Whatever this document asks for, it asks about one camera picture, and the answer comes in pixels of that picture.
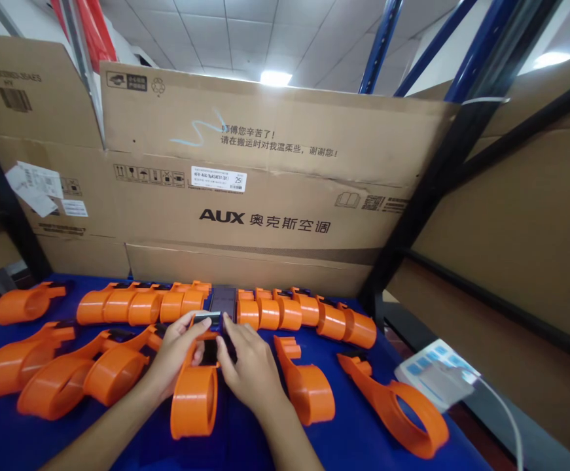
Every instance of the blue marker scribble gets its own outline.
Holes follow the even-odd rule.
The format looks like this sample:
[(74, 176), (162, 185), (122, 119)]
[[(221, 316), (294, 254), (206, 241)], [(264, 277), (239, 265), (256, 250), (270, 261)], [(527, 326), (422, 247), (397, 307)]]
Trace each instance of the blue marker scribble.
[(213, 126), (212, 124), (208, 124), (204, 121), (195, 120), (195, 121), (191, 122), (191, 126), (193, 126), (193, 129), (195, 129), (195, 132), (198, 134), (198, 136), (200, 136), (200, 142), (192, 143), (189, 141), (184, 141), (182, 139), (170, 139), (170, 141), (171, 142), (177, 142), (177, 143), (184, 144), (184, 145), (190, 145), (192, 147), (203, 146), (204, 145), (204, 138), (202, 137), (202, 133), (200, 132), (200, 130), (197, 127), (198, 124), (206, 126), (207, 128), (211, 128), (212, 130), (217, 131), (217, 132), (224, 132), (224, 130), (226, 129), (226, 123), (224, 123), (224, 118), (221, 117), (221, 114), (219, 114), (219, 111), (217, 109), (213, 108), (213, 111), (215, 111), (215, 113), (217, 114), (217, 118), (219, 118), (219, 121), (221, 122), (221, 128), (217, 128), (217, 127)]

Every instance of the white label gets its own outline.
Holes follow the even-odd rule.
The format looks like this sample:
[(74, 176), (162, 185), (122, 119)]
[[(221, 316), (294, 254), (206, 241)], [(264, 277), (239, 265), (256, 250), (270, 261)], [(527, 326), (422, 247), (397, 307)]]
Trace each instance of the white label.
[(40, 217), (45, 217), (58, 209), (58, 206), (51, 198), (27, 183), (27, 175), (21, 167), (14, 166), (9, 169), (5, 174), (5, 178), (14, 190), (14, 193), (30, 205)]
[(27, 164), (20, 160), (18, 161), (18, 166), (25, 172), (28, 187), (36, 188), (41, 193), (54, 196), (55, 198), (64, 198), (60, 174), (57, 171)]
[(193, 186), (243, 193), (245, 192), (246, 180), (247, 173), (191, 167), (191, 184)]
[(62, 200), (62, 207), (67, 216), (88, 217), (86, 205), (80, 200)]

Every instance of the left hand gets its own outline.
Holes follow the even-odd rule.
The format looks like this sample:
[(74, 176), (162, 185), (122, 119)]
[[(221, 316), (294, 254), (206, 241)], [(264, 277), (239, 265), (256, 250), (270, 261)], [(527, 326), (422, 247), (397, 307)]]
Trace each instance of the left hand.
[[(161, 402), (173, 394), (180, 367), (185, 361), (191, 343), (211, 326), (211, 319), (207, 317), (188, 328), (193, 316), (199, 312), (201, 311), (188, 312), (167, 327), (160, 350), (149, 371), (140, 381), (143, 386), (157, 394)], [(203, 356), (204, 342), (200, 341), (193, 355), (192, 365), (199, 365)]]

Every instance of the blue workbench surface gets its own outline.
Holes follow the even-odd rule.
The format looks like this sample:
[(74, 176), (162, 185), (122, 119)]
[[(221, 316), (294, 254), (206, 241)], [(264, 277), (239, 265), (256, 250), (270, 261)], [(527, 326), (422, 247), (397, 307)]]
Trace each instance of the blue workbench surface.
[[(102, 289), (104, 278), (54, 274), (49, 281), (74, 280), (75, 288), (41, 319), (27, 324), (0, 326), (0, 347), (29, 337), (48, 321), (75, 318), (80, 299), (91, 290)], [(350, 300), (352, 308), (359, 306)], [(139, 332), (142, 328), (128, 330)], [(82, 327), (72, 348), (88, 343), (108, 326)], [(336, 353), (351, 349), (303, 328), (299, 332), (276, 332), (294, 336), (302, 348), (297, 364), (317, 365), (326, 375), (335, 397), (334, 420), (314, 424), (306, 432), (327, 470), (457, 470), (490, 469), (455, 423), (445, 415), (450, 441), (433, 460), (426, 461), (407, 452), (388, 433), (374, 410), (337, 362)], [(274, 348), (274, 332), (260, 331)], [(379, 335), (368, 359), (373, 377), (387, 384), (401, 358)], [(105, 410), (100, 403), (85, 398), (71, 413), (49, 422), (16, 412), (18, 395), (0, 398), (0, 470), (35, 470), (84, 432)], [(210, 437), (183, 438), (175, 442), (169, 432), (170, 400), (165, 401), (132, 440), (113, 469), (272, 469), (267, 442), (252, 413), (227, 389), (220, 375), (215, 430)]]

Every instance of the forearm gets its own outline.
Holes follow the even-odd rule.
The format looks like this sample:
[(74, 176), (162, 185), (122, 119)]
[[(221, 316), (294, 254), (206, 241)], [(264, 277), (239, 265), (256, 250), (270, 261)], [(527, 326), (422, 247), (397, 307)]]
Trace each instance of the forearm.
[(42, 471), (105, 471), (160, 404), (160, 396), (140, 381)]
[(267, 437), (274, 466), (278, 471), (324, 469), (293, 405), (286, 397), (277, 406), (258, 413), (257, 419)]

